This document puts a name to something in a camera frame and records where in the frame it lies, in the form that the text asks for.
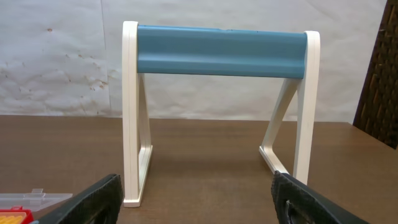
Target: brown tabletop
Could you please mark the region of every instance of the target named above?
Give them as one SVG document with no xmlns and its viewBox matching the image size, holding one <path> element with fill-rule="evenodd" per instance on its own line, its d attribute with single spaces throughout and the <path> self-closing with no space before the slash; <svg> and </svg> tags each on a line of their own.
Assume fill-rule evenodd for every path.
<svg viewBox="0 0 398 224">
<path fill-rule="evenodd" d="M 278 223 L 272 174 L 258 152 L 265 121 L 152 119 L 141 207 L 118 223 Z M 295 122 L 275 153 L 292 172 Z M 0 116 L 0 192 L 77 194 L 123 176 L 122 120 Z M 371 223 L 398 220 L 398 154 L 348 123 L 316 123 L 308 185 Z M 53 209 L 34 214 L 38 218 Z"/>
</svg>

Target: woven screen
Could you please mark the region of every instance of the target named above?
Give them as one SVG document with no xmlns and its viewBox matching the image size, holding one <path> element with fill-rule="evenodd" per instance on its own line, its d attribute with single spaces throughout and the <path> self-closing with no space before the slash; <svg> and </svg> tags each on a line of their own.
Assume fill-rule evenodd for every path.
<svg viewBox="0 0 398 224">
<path fill-rule="evenodd" d="M 388 0 L 354 126 L 388 146 L 398 145 L 398 0 Z"/>
</svg>

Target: blue panel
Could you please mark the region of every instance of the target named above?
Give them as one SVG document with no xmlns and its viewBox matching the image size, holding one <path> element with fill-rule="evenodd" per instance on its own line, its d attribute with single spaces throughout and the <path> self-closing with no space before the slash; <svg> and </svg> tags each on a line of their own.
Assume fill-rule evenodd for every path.
<svg viewBox="0 0 398 224">
<path fill-rule="evenodd" d="M 303 78 L 305 34 L 138 27 L 138 72 Z"/>
</svg>

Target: white backdrop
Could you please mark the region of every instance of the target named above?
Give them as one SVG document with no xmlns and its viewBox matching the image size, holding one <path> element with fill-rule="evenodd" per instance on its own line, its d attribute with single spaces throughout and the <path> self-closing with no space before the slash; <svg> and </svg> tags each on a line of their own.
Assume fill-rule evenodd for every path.
<svg viewBox="0 0 398 224">
<path fill-rule="evenodd" d="M 317 30 L 317 121 L 352 122 L 386 0 L 0 1 L 0 114 L 121 115 L 123 21 Z M 146 76 L 151 118 L 269 119 L 281 80 Z M 296 119 L 296 99 L 285 119 Z"/>
</svg>

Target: white foot of stand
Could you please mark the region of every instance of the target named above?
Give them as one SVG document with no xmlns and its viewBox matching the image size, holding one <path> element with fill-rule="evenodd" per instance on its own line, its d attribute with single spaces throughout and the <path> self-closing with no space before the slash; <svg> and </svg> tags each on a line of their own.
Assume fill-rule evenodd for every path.
<svg viewBox="0 0 398 224">
<path fill-rule="evenodd" d="M 123 202 L 125 207 L 140 206 L 152 154 L 144 75 L 137 73 L 137 26 L 137 22 L 123 24 Z"/>
<path fill-rule="evenodd" d="M 287 107 L 297 90 L 298 116 L 297 138 L 294 159 L 293 177 L 307 184 L 308 170 L 312 145 L 313 122 L 315 117 L 315 103 L 317 100 L 318 73 L 320 60 L 320 38 L 315 31 L 306 31 L 307 51 L 305 53 L 305 74 L 302 80 L 285 79 L 282 89 L 272 113 L 266 135 L 260 146 L 260 153 L 266 160 L 272 173 L 276 170 L 288 173 L 272 150 L 280 124 L 285 116 Z"/>
</svg>

